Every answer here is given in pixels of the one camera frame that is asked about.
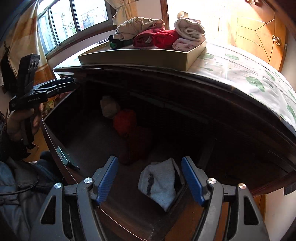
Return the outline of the left hand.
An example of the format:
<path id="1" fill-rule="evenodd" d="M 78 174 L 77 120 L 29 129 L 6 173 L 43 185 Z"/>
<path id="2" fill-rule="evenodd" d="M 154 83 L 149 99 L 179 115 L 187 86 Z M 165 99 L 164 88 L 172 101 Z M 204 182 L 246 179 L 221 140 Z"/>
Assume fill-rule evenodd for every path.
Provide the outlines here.
<path id="1" fill-rule="evenodd" d="M 25 121 L 30 121 L 31 133 L 35 135 L 40 127 L 43 110 L 44 105 L 41 103 L 37 108 L 12 111 L 6 119 L 6 130 L 10 138 L 14 141 L 21 140 Z"/>

